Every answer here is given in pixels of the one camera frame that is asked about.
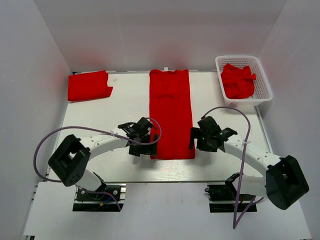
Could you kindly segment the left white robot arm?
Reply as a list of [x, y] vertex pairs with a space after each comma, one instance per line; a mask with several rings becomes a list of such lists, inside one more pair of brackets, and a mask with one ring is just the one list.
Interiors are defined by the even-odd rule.
[[155, 119], [142, 117], [138, 122], [126, 122], [110, 131], [96, 129], [95, 132], [96, 135], [89, 137], [66, 136], [50, 157], [48, 165], [64, 186], [77, 186], [99, 200], [105, 196], [106, 183], [87, 169], [88, 162], [124, 148], [128, 148], [132, 156], [155, 157], [163, 131]]

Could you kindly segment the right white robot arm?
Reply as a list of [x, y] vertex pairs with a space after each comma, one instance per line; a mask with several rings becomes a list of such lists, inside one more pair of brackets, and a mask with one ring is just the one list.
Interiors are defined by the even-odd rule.
[[310, 190], [296, 158], [266, 152], [246, 142], [235, 130], [229, 127], [221, 129], [211, 116], [203, 117], [198, 121], [198, 127], [191, 128], [189, 148], [214, 153], [221, 150], [244, 160], [261, 174], [260, 177], [241, 176], [236, 172], [223, 185], [208, 187], [206, 191], [214, 201], [257, 196], [286, 210]]

